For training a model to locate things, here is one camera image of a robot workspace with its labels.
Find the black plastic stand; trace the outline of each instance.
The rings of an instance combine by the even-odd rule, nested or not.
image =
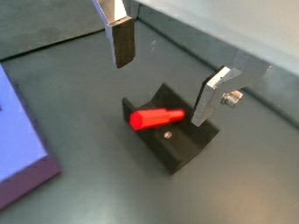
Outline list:
[[[127,98],[123,99],[124,119],[129,123],[131,114],[140,109],[183,109],[181,121],[164,126],[136,131],[153,154],[163,161],[171,173],[175,173],[200,153],[219,130],[205,121],[200,127],[191,123],[192,107],[181,97],[163,84],[152,100],[141,107],[135,107]]]

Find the black holder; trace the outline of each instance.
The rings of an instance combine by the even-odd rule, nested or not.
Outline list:
[[[219,129],[205,121],[200,127],[191,123],[193,109],[181,97],[163,84],[152,100],[141,107],[123,99],[124,119],[129,123],[131,114],[140,109],[183,109],[185,117],[179,122],[151,129],[141,129],[136,134],[141,137],[153,154],[163,161],[171,173],[175,173],[201,152]]]

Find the metal screw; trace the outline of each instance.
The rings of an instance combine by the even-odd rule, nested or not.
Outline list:
[[[163,137],[164,137],[165,139],[169,139],[169,138],[172,137],[172,135],[173,135],[173,133],[172,133],[171,131],[165,131],[165,132],[163,133]]]
[[[239,104],[243,94],[239,91],[232,91],[223,95],[221,104],[227,104],[231,108],[235,108]]]

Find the red cylindrical object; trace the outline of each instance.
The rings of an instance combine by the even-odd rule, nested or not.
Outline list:
[[[137,110],[129,117],[129,125],[133,130],[141,130],[180,121],[183,118],[184,111],[181,109],[167,110],[165,108],[156,108]]]

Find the screw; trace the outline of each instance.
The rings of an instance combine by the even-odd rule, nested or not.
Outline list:
[[[165,132],[163,133],[163,137],[164,137],[165,139],[169,139],[169,138],[172,137],[172,135],[173,135],[173,133],[172,133],[171,131],[165,131]]]
[[[221,104],[227,104],[231,108],[235,108],[239,104],[243,94],[239,91],[232,91],[223,95]]]

